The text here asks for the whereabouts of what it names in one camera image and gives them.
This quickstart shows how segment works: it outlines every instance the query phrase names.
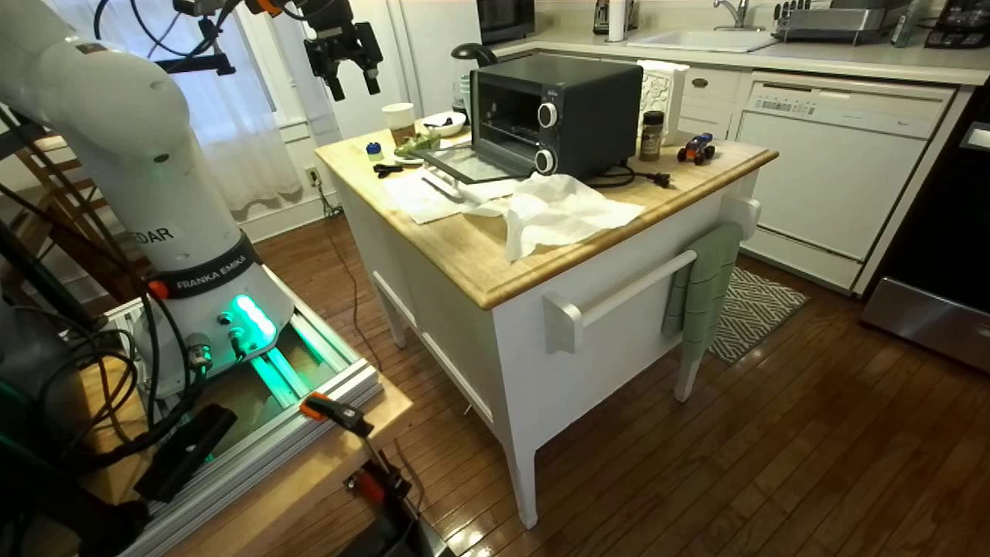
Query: hardwood floor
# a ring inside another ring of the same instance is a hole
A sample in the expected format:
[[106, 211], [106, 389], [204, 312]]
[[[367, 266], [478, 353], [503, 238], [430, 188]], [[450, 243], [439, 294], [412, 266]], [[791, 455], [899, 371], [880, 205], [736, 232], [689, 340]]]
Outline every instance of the hardwood floor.
[[[541, 523], [518, 518], [496, 437], [409, 343], [394, 345], [347, 219], [263, 261], [413, 403], [387, 455], [454, 553], [988, 553], [990, 377], [858, 321], [861, 304], [751, 263], [808, 304], [687, 404], [675, 355], [539, 452]], [[367, 514], [341, 490], [279, 553], [334, 553]]]

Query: dishwasher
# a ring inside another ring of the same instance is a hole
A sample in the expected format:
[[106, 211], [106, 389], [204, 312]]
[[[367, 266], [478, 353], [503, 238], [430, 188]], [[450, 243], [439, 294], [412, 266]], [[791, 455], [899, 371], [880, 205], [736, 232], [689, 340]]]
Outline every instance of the dishwasher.
[[741, 251], [849, 294], [952, 90], [751, 73], [739, 141], [776, 147], [758, 177], [758, 232]]

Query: green rug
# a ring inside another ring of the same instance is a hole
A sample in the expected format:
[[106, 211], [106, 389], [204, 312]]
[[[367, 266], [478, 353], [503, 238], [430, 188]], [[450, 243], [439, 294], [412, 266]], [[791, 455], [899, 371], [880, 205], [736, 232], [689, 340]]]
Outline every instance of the green rug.
[[808, 296], [781, 282], [760, 278], [748, 268], [733, 268], [725, 296], [722, 321], [714, 332], [714, 353], [722, 361], [739, 361], [758, 345], [781, 321], [787, 321]]

